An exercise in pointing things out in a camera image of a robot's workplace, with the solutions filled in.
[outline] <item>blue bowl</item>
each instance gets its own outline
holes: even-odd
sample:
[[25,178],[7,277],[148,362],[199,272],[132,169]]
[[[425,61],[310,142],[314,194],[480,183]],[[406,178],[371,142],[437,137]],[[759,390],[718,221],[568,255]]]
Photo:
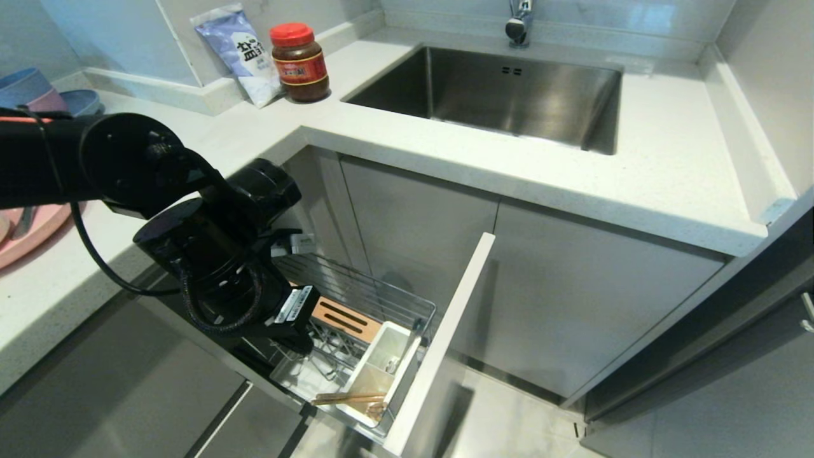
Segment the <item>blue bowl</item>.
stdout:
[[0,78],[0,107],[15,108],[39,99],[54,87],[36,68],[26,68]]
[[69,90],[60,92],[59,95],[62,95],[68,104],[68,111],[74,117],[96,114],[102,108],[99,94],[95,90]]

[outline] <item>wire rack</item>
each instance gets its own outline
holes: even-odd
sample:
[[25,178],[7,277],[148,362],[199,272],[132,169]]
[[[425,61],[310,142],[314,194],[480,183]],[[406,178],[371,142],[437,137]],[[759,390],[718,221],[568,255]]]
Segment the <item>wire rack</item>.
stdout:
[[[380,323],[392,321],[409,329],[409,341],[421,337],[428,345],[432,338],[430,324],[436,314],[435,304],[403,289],[377,280],[365,273],[316,254],[291,255],[275,258],[277,268],[295,284],[311,284],[323,297],[337,301]],[[274,349],[266,356],[275,367],[271,379],[305,401],[319,393],[335,393],[342,389],[359,364],[369,344],[324,322],[311,319],[309,335],[314,348],[310,355],[301,356],[269,340]],[[410,361],[417,368],[417,361]],[[396,392],[404,391],[414,377],[405,377]],[[400,404],[391,402],[383,420],[372,430],[381,436],[387,433]],[[322,406],[328,412],[343,415],[333,406]]]

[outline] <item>white countertop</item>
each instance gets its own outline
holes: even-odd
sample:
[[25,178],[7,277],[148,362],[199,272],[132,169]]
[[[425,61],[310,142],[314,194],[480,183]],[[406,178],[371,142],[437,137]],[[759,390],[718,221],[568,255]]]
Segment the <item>white countertop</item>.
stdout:
[[[409,117],[340,100],[412,49],[433,46],[624,66],[616,154]],[[108,112],[166,124],[224,175],[257,156],[283,163],[307,144],[707,249],[744,256],[766,237],[750,221],[707,90],[693,64],[502,39],[382,29],[328,56],[332,95],[310,105],[243,102],[216,117],[102,93]],[[99,252],[125,278],[150,265],[143,224],[99,202],[85,210]],[[119,289],[72,226],[0,272],[0,393]]]

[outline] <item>black cable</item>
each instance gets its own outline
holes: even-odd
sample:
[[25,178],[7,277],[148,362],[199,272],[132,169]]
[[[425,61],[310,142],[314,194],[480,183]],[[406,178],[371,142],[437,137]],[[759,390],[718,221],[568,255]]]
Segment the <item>black cable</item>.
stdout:
[[[17,107],[21,112],[25,113],[26,116],[34,119],[37,123],[37,126],[40,128],[40,135],[42,136],[42,144],[45,146],[46,154],[48,155],[48,162],[50,163],[51,172],[54,174],[54,179],[56,180],[57,188],[59,189],[59,194],[65,195],[65,188],[63,186],[62,176],[59,174],[59,168],[56,166],[56,160],[54,159],[54,152],[51,151],[50,142],[48,141],[48,133],[46,131],[46,123],[42,121],[35,112],[32,112],[28,109],[25,105],[20,105]],[[96,265],[107,275],[110,280],[113,280],[113,283],[118,284],[124,290],[129,291],[133,294],[138,294],[139,296],[168,296],[170,294],[177,294],[181,290],[179,288],[175,289],[163,289],[158,291],[152,291],[149,289],[139,288],[134,284],[130,284],[125,279],[119,277],[113,269],[102,259],[99,255],[98,251],[94,247],[93,243],[90,241],[90,237],[88,236],[88,231],[85,229],[85,223],[82,222],[82,213],[79,210],[79,204],[76,202],[71,202],[71,216],[73,217],[73,223],[77,226],[77,232],[79,232],[79,238],[82,240],[82,244],[85,246],[85,249],[88,250],[88,254],[93,260],[96,262]]]
[[181,278],[181,295],[184,298],[184,308],[186,313],[190,316],[192,324],[196,328],[211,334],[227,334],[230,332],[238,331],[240,328],[253,323],[258,316],[263,312],[262,297],[263,297],[263,274],[258,266],[251,263],[246,264],[246,270],[252,277],[254,286],[254,299],[252,305],[249,306],[246,313],[232,323],[227,324],[213,324],[204,318],[201,313],[198,297],[195,295],[195,289],[192,287],[193,279],[190,269],[183,265],[183,261],[175,262],[175,267],[178,270],[178,276]]

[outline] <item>robotic arm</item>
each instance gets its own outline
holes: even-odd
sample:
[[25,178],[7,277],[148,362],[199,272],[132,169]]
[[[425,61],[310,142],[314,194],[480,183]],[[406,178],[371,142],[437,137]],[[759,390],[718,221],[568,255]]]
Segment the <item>robotic arm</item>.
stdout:
[[[295,291],[267,249],[271,222],[301,198],[284,170],[255,159],[224,179],[167,126],[132,113],[74,119],[0,108],[0,154],[0,209],[70,203],[85,246],[117,283],[145,293],[118,279],[95,252],[79,201],[99,199],[116,213],[149,220],[133,242],[180,280],[198,329],[311,350],[305,325],[319,294],[309,287],[298,313],[280,320]],[[192,192],[200,197],[170,206]]]

